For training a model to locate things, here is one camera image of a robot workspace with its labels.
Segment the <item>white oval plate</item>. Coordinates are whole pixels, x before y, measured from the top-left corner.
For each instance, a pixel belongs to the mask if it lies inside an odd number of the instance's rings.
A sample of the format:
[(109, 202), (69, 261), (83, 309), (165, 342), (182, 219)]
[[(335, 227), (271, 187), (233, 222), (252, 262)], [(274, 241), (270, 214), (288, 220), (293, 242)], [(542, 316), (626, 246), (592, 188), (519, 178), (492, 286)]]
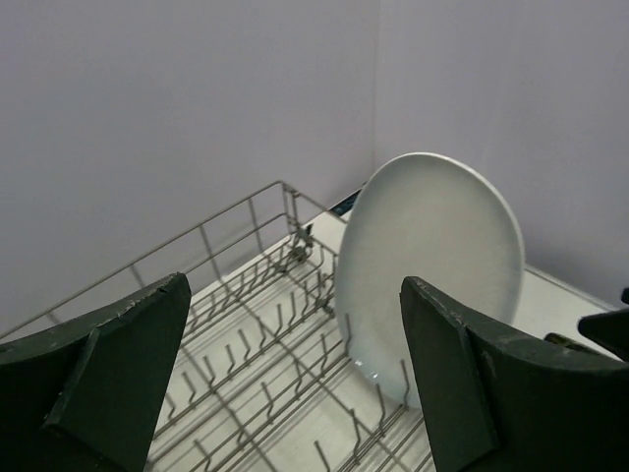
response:
[(383, 164), (358, 195), (334, 275), (334, 312), (349, 357), (382, 394), (421, 406), (399, 293), (417, 276), (511, 323), (525, 246), (512, 209), (472, 167), (432, 152)]

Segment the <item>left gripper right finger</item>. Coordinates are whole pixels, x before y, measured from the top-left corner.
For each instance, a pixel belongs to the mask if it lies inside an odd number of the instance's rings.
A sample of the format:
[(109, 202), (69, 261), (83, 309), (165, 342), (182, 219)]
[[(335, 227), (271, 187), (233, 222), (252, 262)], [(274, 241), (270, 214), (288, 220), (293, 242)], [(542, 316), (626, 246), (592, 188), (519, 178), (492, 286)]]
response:
[(624, 471), (628, 361), (552, 344), (408, 276), (402, 321), (439, 471)]

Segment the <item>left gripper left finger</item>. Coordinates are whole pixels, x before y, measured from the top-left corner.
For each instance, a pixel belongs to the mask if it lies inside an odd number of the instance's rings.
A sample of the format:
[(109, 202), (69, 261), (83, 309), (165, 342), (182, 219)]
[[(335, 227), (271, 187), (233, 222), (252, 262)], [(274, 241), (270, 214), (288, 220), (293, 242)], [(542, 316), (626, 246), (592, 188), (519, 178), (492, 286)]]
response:
[(173, 273), (2, 344), (2, 470), (144, 470), (190, 305)]

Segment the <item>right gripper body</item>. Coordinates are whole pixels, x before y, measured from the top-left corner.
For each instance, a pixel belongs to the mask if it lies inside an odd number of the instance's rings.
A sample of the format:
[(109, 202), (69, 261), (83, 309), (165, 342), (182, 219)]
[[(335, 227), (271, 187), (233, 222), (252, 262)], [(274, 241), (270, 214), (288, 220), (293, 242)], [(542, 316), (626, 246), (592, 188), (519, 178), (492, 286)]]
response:
[(578, 322), (578, 331), (594, 343), (613, 353), (620, 360), (628, 361), (628, 288), (621, 294), (624, 309), (590, 315)]

